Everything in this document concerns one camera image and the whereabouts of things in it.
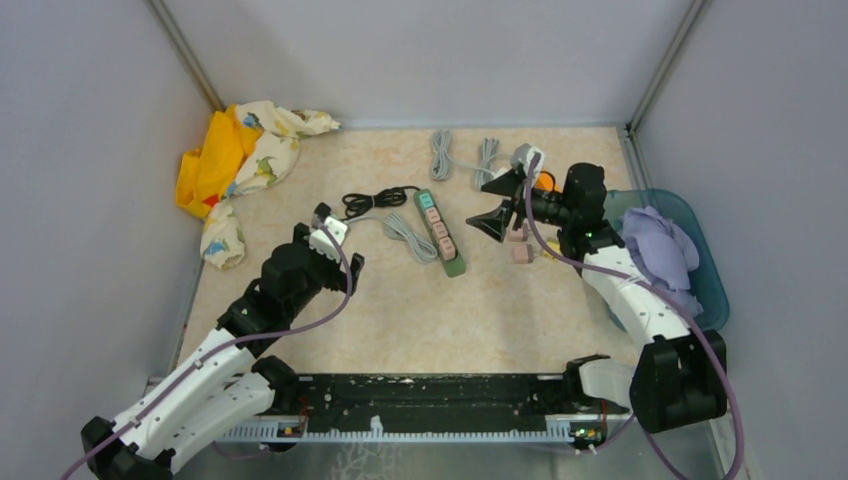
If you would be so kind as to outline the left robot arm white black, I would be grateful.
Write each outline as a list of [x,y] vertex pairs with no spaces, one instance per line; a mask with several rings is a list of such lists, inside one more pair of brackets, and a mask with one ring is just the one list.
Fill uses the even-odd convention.
[[341,246],[348,227],[332,216],[299,223],[276,247],[259,278],[219,318],[200,346],[153,390],[108,420],[82,429],[82,465],[99,479],[170,479],[195,455],[248,418],[292,411],[298,375],[263,353],[301,330],[292,324],[323,290],[351,297],[364,265]]

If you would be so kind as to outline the orange power strip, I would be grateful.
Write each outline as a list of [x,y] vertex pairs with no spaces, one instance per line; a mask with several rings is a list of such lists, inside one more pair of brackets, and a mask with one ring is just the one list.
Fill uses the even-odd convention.
[[562,192],[562,188],[557,184],[556,177],[546,170],[540,172],[534,187],[544,191]]

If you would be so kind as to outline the yellow plug adapter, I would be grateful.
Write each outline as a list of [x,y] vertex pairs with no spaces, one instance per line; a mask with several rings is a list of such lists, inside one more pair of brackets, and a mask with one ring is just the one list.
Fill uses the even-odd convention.
[[555,238],[547,238],[546,244],[547,248],[540,249],[540,255],[545,258],[556,260],[557,256],[561,254],[558,240]]

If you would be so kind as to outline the green long power strip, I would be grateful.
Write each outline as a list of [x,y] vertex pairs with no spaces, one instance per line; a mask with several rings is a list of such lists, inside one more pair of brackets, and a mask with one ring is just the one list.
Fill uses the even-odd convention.
[[429,189],[418,190],[413,194],[413,204],[436,249],[436,259],[446,276],[456,278],[464,275],[467,270],[466,262],[434,194]]

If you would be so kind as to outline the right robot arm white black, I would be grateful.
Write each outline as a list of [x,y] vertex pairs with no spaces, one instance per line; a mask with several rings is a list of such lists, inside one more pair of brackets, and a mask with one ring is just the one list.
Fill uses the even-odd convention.
[[577,163],[561,191],[540,190],[525,166],[517,165],[481,187],[503,197],[500,207],[466,222],[499,242],[523,225],[556,227],[555,256],[603,298],[639,348],[634,366],[604,355],[570,362],[563,385],[569,408],[588,412],[607,400],[631,410],[650,433],[724,416],[729,406],[724,340],[715,332],[697,332],[682,309],[647,283],[605,218],[604,181],[602,167]]

